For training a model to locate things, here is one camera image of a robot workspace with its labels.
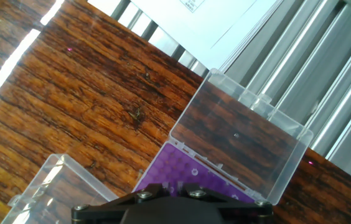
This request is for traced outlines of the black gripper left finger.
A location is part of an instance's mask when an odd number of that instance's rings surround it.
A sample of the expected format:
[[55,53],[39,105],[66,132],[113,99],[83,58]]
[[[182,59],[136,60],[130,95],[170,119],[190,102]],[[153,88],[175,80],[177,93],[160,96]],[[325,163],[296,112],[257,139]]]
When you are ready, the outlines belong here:
[[76,205],[71,209],[71,224],[120,223],[132,206],[167,196],[170,192],[162,184],[149,184],[142,190],[101,205]]

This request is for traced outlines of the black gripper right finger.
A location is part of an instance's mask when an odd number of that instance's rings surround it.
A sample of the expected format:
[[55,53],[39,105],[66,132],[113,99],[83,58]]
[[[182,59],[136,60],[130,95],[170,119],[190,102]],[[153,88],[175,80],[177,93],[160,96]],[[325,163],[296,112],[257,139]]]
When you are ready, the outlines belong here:
[[190,212],[203,223],[272,223],[269,202],[242,202],[198,184],[184,184],[181,196],[191,199]]

